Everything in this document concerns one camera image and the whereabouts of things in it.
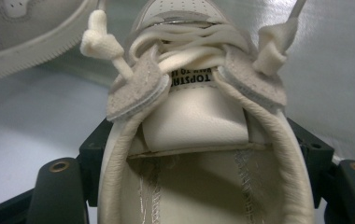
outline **cream leather shoe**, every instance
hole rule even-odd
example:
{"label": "cream leather shoe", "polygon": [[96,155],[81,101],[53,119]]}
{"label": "cream leather shoe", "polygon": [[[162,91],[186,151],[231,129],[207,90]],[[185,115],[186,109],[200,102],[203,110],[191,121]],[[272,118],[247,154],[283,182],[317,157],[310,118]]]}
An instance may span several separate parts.
{"label": "cream leather shoe", "polygon": [[97,0],[0,0],[0,78],[75,46]]}
{"label": "cream leather shoe", "polygon": [[93,12],[81,51],[121,73],[108,100],[100,223],[314,222],[277,75],[302,6],[260,30],[258,52],[208,0],[152,0],[125,58],[105,12]]}

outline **shoelace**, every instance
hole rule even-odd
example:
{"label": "shoelace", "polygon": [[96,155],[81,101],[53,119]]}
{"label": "shoelace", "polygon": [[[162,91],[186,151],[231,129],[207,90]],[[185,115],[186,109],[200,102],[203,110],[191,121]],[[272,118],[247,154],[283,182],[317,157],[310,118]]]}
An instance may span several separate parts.
{"label": "shoelace", "polygon": [[[286,61],[286,50],[291,45],[297,30],[297,17],[305,0],[298,0],[287,22],[265,26],[259,31],[259,55],[253,68],[272,76]],[[138,56],[150,42],[161,44],[159,66],[167,74],[181,67],[203,69],[224,65],[229,44],[249,52],[249,43],[230,24],[216,23],[208,28],[176,24],[159,24],[145,29],[134,41],[129,57],[137,62]],[[124,50],[114,35],[107,33],[107,16],[104,10],[95,10],[89,19],[89,29],[84,33],[81,52],[89,57],[112,61],[120,75],[129,81],[134,71],[123,59]]]}

